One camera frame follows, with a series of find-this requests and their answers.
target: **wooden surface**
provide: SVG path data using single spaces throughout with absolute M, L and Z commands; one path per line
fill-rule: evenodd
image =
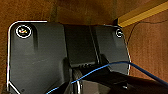
M 18 20 L 47 20 L 64 24 L 112 24 L 149 0 L 2 0 L 0 2 L 0 92 L 6 83 L 7 31 Z M 168 11 L 144 21 L 168 19 Z M 123 28 L 126 41 L 133 25 Z M 168 82 L 168 22 L 139 24 L 128 50 L 133 63 Z M 147 78 L 131 67 L 130 75 Z
M 168 0 L 151 0 L 118 18 L 118 24 L 126 27 L 168 9 Z

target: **wooden wall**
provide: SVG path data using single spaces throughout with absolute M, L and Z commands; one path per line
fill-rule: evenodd
M 2 0 L 0 2 L 0 92 L 6 83 L 7 31 L 18 20 L 47 20 L 64 24 L 112 24 L 112 21 L 149 0 Z M 168 19 L 164 11 L 144 21 Z M 123 28 L 126 41 L 133 25 Z M 168 82 L 168 22 L 139 24 L 128 50 L 133 63 Z M 131 67 L 130 75 L 147 78 Z

